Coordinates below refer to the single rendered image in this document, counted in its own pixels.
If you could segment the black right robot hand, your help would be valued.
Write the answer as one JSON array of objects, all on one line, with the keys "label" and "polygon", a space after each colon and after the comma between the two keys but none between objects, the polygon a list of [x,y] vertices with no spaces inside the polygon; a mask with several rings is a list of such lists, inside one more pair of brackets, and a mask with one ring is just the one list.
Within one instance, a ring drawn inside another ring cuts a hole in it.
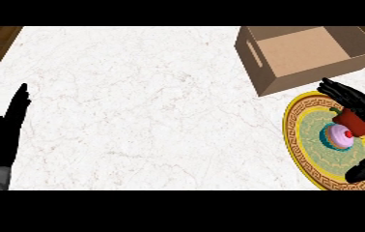
[{"label": "black right robot hand", "polygon": [[342,106],[342,109],[348,108],[365,122],[365,94],[360,91],[326,77],[322,78],[316,90]]}]

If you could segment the pink frosted cupcake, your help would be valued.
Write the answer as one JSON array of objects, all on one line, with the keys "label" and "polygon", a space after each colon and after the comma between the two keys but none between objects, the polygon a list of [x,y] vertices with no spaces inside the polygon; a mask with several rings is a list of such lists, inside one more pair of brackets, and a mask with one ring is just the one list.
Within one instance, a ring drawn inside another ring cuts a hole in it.
[{"label": "pink frosted cupcake", "polygon": [[319,132],[319,140],[323,146],[338,152],[345,152],[353,146],[353,135],[348,128],[329,123]]}]

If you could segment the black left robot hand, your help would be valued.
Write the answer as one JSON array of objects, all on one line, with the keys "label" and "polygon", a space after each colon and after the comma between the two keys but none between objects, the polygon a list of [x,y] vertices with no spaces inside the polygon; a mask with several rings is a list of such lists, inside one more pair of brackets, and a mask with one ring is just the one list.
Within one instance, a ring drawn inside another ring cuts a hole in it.
[{"label": "black left robot hand", "polygon": [[16,159],[20,125],[29,104],[26,84],[23,83],[13,95],[5,114],[0,116],[0,166],[10,167]]}]

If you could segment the red bell pepper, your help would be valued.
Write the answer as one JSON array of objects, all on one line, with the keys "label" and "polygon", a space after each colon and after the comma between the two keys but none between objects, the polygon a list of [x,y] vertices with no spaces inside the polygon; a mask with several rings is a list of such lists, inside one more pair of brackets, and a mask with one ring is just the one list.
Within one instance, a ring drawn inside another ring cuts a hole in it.
[{"label": "red bell pepper", "polygon": [[332,122],[344,126],[344,135],[351,137],[365,136],[365,122],[350,109],[338,110],[335,107],[331,107],[329,110],[337,113]]}]

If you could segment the brown wooden cabinet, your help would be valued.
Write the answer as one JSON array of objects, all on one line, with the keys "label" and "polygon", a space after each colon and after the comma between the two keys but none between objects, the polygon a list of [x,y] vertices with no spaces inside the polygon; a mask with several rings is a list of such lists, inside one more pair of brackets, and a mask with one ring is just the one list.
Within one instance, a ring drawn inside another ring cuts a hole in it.
[{"label": "brown wooden cabinet", "polygon": [[11,43],[19,35],[20,26],[0,26],[0,60],[3,59]]}]

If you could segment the yellow green patterned plate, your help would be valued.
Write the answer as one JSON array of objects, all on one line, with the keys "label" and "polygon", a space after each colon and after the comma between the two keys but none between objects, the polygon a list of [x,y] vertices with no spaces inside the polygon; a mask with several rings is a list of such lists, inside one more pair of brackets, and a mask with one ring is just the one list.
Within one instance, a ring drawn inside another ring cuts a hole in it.
[{"label": "yellow green patterned plate", "polygon": [[365,159],[365,138],[353,139],[347,151],[337,151],[319,136],[342,107],[317,91],[301,93],[288,103],[282,134],[294,163],[320,189],[365,190],[365,181],[350,184],[347,170]]}]

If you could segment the open cardboard box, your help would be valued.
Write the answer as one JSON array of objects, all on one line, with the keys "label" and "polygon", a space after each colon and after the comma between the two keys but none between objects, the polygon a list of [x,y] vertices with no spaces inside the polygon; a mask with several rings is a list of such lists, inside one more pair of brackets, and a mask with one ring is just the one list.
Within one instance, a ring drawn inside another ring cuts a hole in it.
[{"label": "open cardboard box", "polygon": [[266,96],[365,68],[359,26],[242,26],[235,50],[257,95]]}]

